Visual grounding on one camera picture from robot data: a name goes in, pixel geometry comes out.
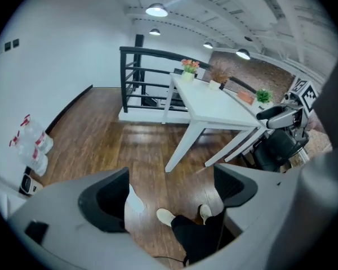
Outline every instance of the brick wall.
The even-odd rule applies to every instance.
[[[209,64],[214,65],[217,62],[228,69],[230,76],[240,79],[254,89],[271,91],[274,103],[281,102],[294,79],[292,74],[270,63],[253,58],[244,60],[233,53],[213,52]],[[203,80],[210,79],[210,72],[206,71]],[[231,81],[228,81],[225,87],[236,92],[242,90],[241,86]]]

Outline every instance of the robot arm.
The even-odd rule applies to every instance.
[[[298,112],[297,109],[292,109],[285,105],[278,105],[259,112],[256,117],[258,120],[267,119],[267,128],[279,129],[292,126]]]
[[[299,81],[285,94],[282,104],[266,109],[256,117],[258,120],[267,119],[267,128],[283,129],[296,141],[308,140],[305,128],[313,113],[312,104],[317,96],[310,81]]]

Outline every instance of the white table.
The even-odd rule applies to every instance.
[[[190,149],[204,129],[227,129],[240,130],[241,132],[227,144],[219,153],[223,157],[230,150],[242,142],[254,129],[262,131],[263,125],[235,98],[223,91],[213,91],[208,87],[208,83],[195,79],[192,82],[183,81],[181,75],[171,73],[171,83],[169,86],[168,97],[164,108],[162,124],[166,123],[167,114],[170,107],[174,87],[178,90],[183,99],[185,107],[190,114],[190,124],[182,137],[179,145],[171,156],[165,167],[165,172],[173,170],[175,165]],[[258,135],[252,136],[245,144],[252,145],[258,139]],[[214,163],[211,158],[207,163]]]
[[[262,111],[262,109],[260,109],[259,107],[249,105],[248,103],[246,103],[243,100],[241,100],[240,98],[238,98],[236,95],[229,93],[229,91],[227,93],[233,99],[235,99],[239,104],[241,104],[253,117],[255,117],[257,113]],[[240,146],[232,154],[230,154],[227,158],[225,158],[224,161],[225,162],[231,161],[231,159],[235,158],[240,153],[244,152],[246,149],[251,147],[256,142],[256,140],[264,134],[264,132],[268,131],[268,133],[271,133],[273,130],[268,129],[266,127],[266,121],[267,120],[258,120],[260,127],[258,127],[257,132],[254,133],[254,135],[252,137],[250,137],[242,146]],[[234,141],[234,139],[232,141],[230,141],[226,146],[224,146],[224,148],[222,150],[220,150],[217,154],[215,154],[212,158],[210,158],[208,161],[206,161],[205,166],[208,167],[208,166],[214,164],[219,159],[221,159],[223,156],[225,156],[227,153],[229,153],[234,148],[234,147],[232,147],[232,144],[231,144]]]

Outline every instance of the table leg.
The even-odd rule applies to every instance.
[[[260,136],[263,135],[263,133],[266,131],[267,129],[265,127],[261,127],[258,129],[257,132],[255,132],[255,134],[250,137],[248,139],[248,141],[246,141],[241,147],[239,147],[238,149],[236,149],[232,154],[230,154],[227,158],[225,158],[225,162],[231,161],[231,159],[233,159],[234,157],[236,157],[237,155],[239,155],[240,153],[242,153],[246,148],[248,148],[249,146],[251,146]]]
[[[222,150],[220,150],[217,154],[215,154],[212,158],[210,158],[208,161],[204,163],[206,167],[213,165],[215,162],[217,162],[220,158],[222,158],[224,155],[228,154],[229,151],[234,149],[236,145],[241,143],[252,131],[254,128],[251,128],[249,130],[243,130],[240,131],[238,135],[236,135]]]
[[[168,90],[167,101],[165,102],[162,124],[166,123],[171,98],[173,97],[173,92],[174,92],[174,82],[173,80],[171,80],[170,85],[169,85],[169,90]]]
[[[175,167],[185,153],[189,150],[192,144],[196,141],[198,136],[203,132],[207,122],[192,120],[189,127],[184,133],[184,136],[180,140],[177,148],[171,156],[168,164],[165,166],[165,172],[168,173]]]

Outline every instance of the potted plant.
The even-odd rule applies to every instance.
[[[199,68],[199,62],[183,59],[181,61],[181,64],[184,66],[184,72],[181,75],[183,80],[186,80],[189,82],[193,81],[194,75],[197,72],[197,69]]]
[[[265,89],[259,89],[256,94],[256,99],[254,101],[255,106],[261,107],[263,109],[268,108],[270,99],[272,98],[272,93]]]
[[[209,88],[212,90],[223,89],[226,81],[229,78],[228,70],[222,67],[220,64],[216,63],[210,67],[210,77]]]

